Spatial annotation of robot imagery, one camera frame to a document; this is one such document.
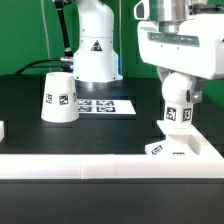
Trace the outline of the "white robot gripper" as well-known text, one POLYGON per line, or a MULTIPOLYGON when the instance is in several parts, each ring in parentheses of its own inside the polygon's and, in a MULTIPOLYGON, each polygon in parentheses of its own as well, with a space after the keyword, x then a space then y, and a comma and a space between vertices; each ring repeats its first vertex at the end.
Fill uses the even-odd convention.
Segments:
POLYGON ((158 66, 161 85, 170 70, 193 75, 186 93, 189 103, 202 101, 206 79, 224 77, 224 14, 198 14, 181 23, 177 34, 160 32, 157 22, 141 21, 137 34, 140 56, 158 66))

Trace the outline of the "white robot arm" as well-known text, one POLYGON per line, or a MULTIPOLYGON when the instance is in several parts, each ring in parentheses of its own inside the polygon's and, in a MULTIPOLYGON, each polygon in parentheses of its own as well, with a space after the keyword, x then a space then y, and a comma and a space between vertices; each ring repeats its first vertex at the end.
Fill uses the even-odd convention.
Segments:
MULTIPOLYGON (((113 18, 98 0, 77 0, 80 50, 112 52, 113 18)), ((145 63, 202 80, 224 77, 224 14, 207 0, 140 0, 134 7, 145 63)))

